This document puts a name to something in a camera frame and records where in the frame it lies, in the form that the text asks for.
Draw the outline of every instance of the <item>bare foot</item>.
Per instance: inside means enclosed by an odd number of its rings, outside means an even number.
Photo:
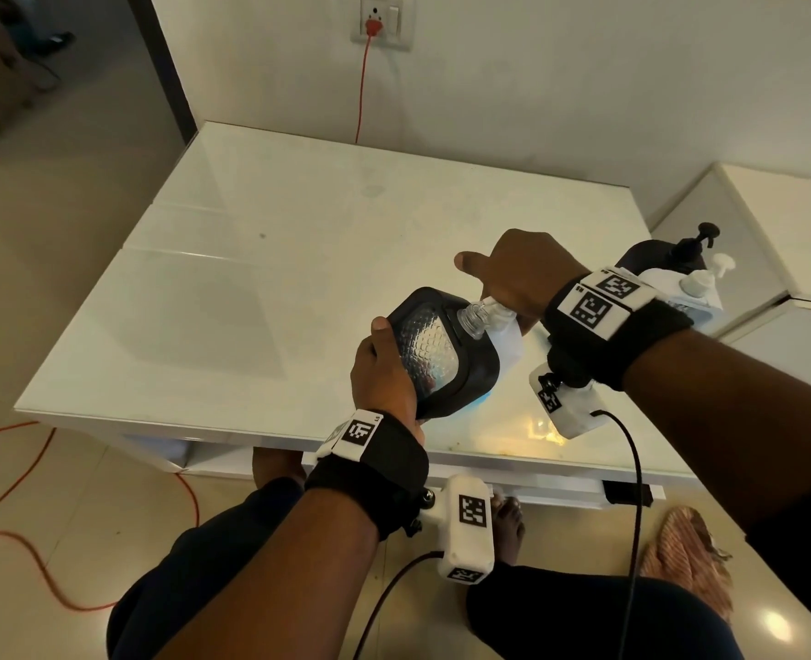
[[[256,488],[262,488],[269,481],[280,477],[290,477],[304,486],[306,475],[301,467],[301,452],[253,447],[252,478],[256,482]]]
[[[525,530],[518,498],[504,500],[495,495],[491,500],[491,528],[494,531],[494,557],[507,565],[515,565]]]

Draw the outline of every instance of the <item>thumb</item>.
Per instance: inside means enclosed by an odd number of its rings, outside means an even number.
[[[487,264],[488,257],[481,253],[457,253],[455,255],[455,266],[459,271],[482,281],[485,280]]]
[[[372,345],[375,346],[375,353],[378,361],[382,363],[399,362],[399,345],[389,321],[383,317],[376,317],[372,320]]]

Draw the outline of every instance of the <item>red cable on floor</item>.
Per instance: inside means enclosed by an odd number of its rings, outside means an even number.
[[[353,143],[359,143],[359,129],[362,127],[362,87],[366,82],[366,59],[368,58],[368,46],[372,43],[372,37],[377,37],[378,32],[380,32],[383,27],[383,23],[375,20],[374,18],[369,18],[366,21],[366,52],[362,54],[362,76],[359,77],[359,117],[356,121],[356,139],[353,140]]]
[[[12,424],[11,426],[3,426],[0,428],[0,433],[3,431],[11,430],[11,429],[19,429],[22,426],[32,426],[33,424],[37,424],[38,421],[24,421],[23,423],[19,424]],[[54,434],[57,432],[57,429],[51,429],[50,433],[48,434],[48,439],[44,441],[44,445],[42,446],[42,450],[38,452],[38,456],[32,462],[32,465],[29,466],[24,474],[17,478],[14,484],[12,484],[8,489],[0,495],[0,502],[2,502],[5,498],[7,498],[15,488],[19,487],[23,480],[29,476],[29,474],[36,469],[38,462],[42,460],[44,453],[48,450],[50,446],[50,441],[53,439]],[[198,497],[194,495],[194,490],[191,488],[189,483],[185,481],[185,478],[181,476],[179,473],[175,473],[178,477],[179,481],[185,487],[185,490],[188,491],[189,496],[191,497],[191,503],[194,505],[194,525],[197,528],[200,525],[200,507],[198,505]],[[32,560],[38,566],[39,571],[42,573],[42,577],[44,578],[44,582],[48,585],[50,592],[53,594],[54,598],[70,611],[101,611],[103,609],[109,609],[110,607],[114,607],[117,604],[117,601],[110,602],[107,605],[99,605],[99,606],[79,606],[75,604],[72,600],[70,600],[63,592],[62,589],[57,585],[57,582],[54,581],[54,577],[50,575],[48,572],[48,568],[42,562],[42,557],[38,554],[37,548],[26,539],[23,535],[20,535],[16,532],[11,531],[0,531],[0,537],[5,537],[9,539],[13,539],[15,542],[19,543],[23,546],[27,551],[29,551],[29,555],[32,556]]]

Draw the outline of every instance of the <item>dark pants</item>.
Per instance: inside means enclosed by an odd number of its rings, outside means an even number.
[[[169,555],[115,606],[106,632],[112,660],[148,660],[257,553],[301,498],[275,479],[199,528],[183,532]],[[469,588],[469,624],[507,660],[615,658],[625,601],[623,577],[568,575],[498,563]],[[631,612],[627,658],[741,658],[729,626],[671,583],[641,579]]]

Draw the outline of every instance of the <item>electrical outlet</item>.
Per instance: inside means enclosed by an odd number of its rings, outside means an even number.
[[[349,0],[351,40],[365,44],[366,21],[373,18],[384,27],[372,45],[409,51],[414,41],[414,11],[414,0]]]

